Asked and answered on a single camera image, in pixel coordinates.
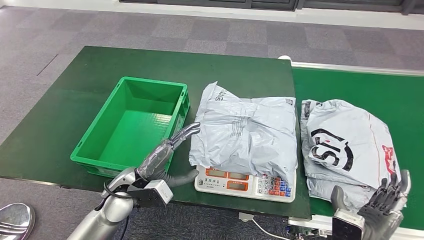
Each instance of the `green plastic crate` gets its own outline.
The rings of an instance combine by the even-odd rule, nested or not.
[[[189,107],[186,84],[125,76],[70,159],[89,173],[105,177],[138,167],[163,139],[183,127]]]

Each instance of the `cable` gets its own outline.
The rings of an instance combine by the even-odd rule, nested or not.
[[[290,239],[288,239],[288,238],[285,238],[285,237],[282,237],[282,236],[277,236],[277,235],[274,235],[274,234],[271,234],[271,233],[269,233],[269,232],[267,232],[267,231],[265,231],[261,226],[259,226],[259,224],[252,218],[252,221],[254,222],[254,224],[256,224],[256,226],[258,227],[258,228],[260,228],[261,230],[262,230],[262,232],[264,232],[264,233],[266,233],[266,234],[268,234],[269,236],[272,236],[272,237],[274,237],[274,238],[278,238],[278,239],[284,239],[284,240],[290,240]]]
[[[116,193],[114,193],[113,191],[111,191],[110,189],[109,189],[109,187],[106,185],[106,182],[107,182],[107,180],[106,181],[104,181],[104,183],[103,183],[103,189],[109,194],[109,195],[111,195],[111,196],[114,196],[115,198],[118,198],[118,199],[133,199],[134,197],[132,197],[132,196],[130,196],[130,195],[128,195],[128,196],[123,196],[123,195],[119,195],[119,194],[116,194]]]
[[[128,215],[128,216],[126,217],[125,226],[123,227],[123,232],[122,232],[122,235],[120,236],[120,239],[119,239],[119,240],[124,239],[125,232],[127,231],[128,221],[129,221],[129,220],[130,220],[130,216]]]

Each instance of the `green tabletop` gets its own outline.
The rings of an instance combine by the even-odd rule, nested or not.
[[[421,97],[424,76],[360,73],[326,69],[293,68],[298,111],[302,100],[343,99],[366,109],[388,125],[400,169],[411,175],[411,191],[403,209],[403,228],[424,230],[424,191],[421,151],[424,136],[424,108]],[[313,214],[332,216],[329,202],[311,198]]]
[[[70,155],[123,76],[187,84],[191,109],[185,124],[194,121],[202,90],[215,81],[241,98],[295,95],[291,65],[286,60],[86,46],[0,146],[0,176],[103,190],[106,178],[88,174]],[[186,141],[175,152],[171,174],[192,169],[189,149]],[[311,217],[302,164],[297,169],[292,203],[198,192],[193,184],[172,191],[176,202]]]

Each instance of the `gray carpet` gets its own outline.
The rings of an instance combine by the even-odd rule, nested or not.
[[[0,143],[85,45],[424,70],[424,32],[335,25],[25,7],[0,8]],[[34,206],[30,240],[66,239],[95,192],[0,179],[0,206]],[[236,212],[195,206],[134,212],[125,238],[272,239]],[[257,216],[281,235],[283,220]]]

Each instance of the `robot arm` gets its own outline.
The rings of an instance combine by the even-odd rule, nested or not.
[[[335,186],[331,194],[331,204],[335,211],[332,219],[334,240],[388,240],[399,227],[404,208],[411,189],[408,170],[400,171],[401,181],[396,174],[391,175],[390,183],[386,178],[381,181],[369,202],[358,213],[350,212],[343,202],[343,190]]]
[[[129,167],[116,176],[101,194],[103,200],[76,227],[68,240],[109,240],[134,207],[166,206],[174,196],[170,187],[194,181],[197,170],[184,176],[171,176],[165,164],[178,146],[200,132],[195,122],[163,140],[139,167]]]

